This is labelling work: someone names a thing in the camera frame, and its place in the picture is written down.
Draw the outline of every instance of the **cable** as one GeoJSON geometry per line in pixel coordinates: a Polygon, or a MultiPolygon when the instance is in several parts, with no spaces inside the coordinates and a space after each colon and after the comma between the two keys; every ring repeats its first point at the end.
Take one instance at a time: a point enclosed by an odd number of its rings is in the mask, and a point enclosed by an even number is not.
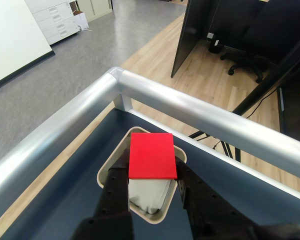
{"type": "Polygon", "coordinates": [[[220,143],[220,142],[221,142],[221,140],[218,141],[218,142],[216,143],[216,145],[214,145],[214,147],[213,147],[212,149],[213,149],[213,150],[216,150],[216,147],[217,147],[218,143],[220,143]]]}
{"type": "Polygon", "coordinates": [[[260,104],[262,103],[263,100],[265,100],[267,97],[269,97],[271,94],[273,94],[277,89],[273,90],[269,95],[265,96],[264,98],[262,98],[262,100],[259,102],[258,106],[256,106],[256,108],[253,110],[253,112],[247,116],[246,118],[250,118],[252,116],[252,114],[255,113],[255,111],[258,109],[258,107],[260,106],[260,104]]]}

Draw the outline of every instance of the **cardboard box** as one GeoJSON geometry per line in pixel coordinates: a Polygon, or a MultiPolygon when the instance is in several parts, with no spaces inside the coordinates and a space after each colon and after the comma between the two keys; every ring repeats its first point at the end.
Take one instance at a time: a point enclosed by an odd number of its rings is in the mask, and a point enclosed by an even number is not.
{"type": "Polygon", "coordinates": [[[74,15],[74,20],[75,20],[76,24],[78,26],[80,26],[80,28],[81,28],[80,30],[89,28],[86,15],[83,11],[75,10],[73,15],[74,15]]]}

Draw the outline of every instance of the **aluminum rail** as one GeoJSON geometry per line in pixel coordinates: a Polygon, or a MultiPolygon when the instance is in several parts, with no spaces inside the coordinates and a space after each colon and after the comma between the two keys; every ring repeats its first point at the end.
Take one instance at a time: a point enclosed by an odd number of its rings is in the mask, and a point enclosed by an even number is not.
{"type": "Polygon", "coordinates": [[[114,67],[68,102],[0,161],[0,216],[111,102],[132,99],[300,177],[300,142],[207,102],[114,67]]]}

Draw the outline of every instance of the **white wall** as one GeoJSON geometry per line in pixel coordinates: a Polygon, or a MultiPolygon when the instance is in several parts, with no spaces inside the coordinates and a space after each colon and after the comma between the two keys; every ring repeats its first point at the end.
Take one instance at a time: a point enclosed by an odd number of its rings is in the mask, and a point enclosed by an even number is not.
{"type": "Polygon", "coordinates": [[[51,50],[24,0],[0,0],[0,80],[51,50]]]}

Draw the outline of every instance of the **white cabinet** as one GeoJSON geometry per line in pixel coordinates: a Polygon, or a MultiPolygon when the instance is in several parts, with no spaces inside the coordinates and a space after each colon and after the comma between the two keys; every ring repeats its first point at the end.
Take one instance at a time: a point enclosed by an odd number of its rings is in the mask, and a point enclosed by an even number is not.
{"type": "Polygon", "coordinates": [[[69,0],[25,0],[50,45],[79,31],[69,0]]]}

